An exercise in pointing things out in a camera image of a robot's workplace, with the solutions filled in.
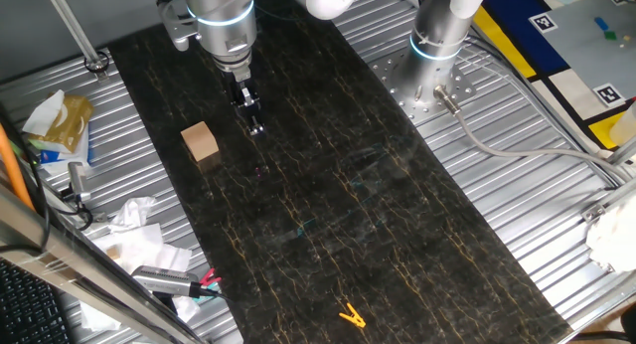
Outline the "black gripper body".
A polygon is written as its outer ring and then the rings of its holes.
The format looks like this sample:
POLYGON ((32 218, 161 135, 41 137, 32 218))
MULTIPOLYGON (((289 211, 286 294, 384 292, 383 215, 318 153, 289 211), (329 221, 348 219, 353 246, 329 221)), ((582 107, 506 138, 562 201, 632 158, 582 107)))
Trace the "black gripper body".
POLYGON ((231 101, 237 107, 248 107, 254 104, 254 95, 251 91, 252 79, 247 78, 238 81, 233 73, 229 75, 231 101))

